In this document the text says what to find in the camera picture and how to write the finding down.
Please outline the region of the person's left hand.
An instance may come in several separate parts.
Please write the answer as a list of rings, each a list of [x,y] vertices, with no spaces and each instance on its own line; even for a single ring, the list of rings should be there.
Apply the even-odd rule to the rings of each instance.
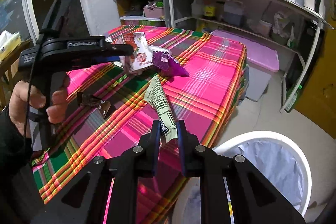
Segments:
[[[49,122],[58,124],[65,120],[67,110],[67,88],[70,85],[70,78],[66,76],[61,88],[52,94],[52,105],[47,108]],[[31,86],[30,99],[28,100],[29,83],[19,81],[16,83],[9,102],[9,117],[18,132],[25,135],[26,110],[29,106],[35,109],[41,109],[45,106],[47,100],[35,86]]]

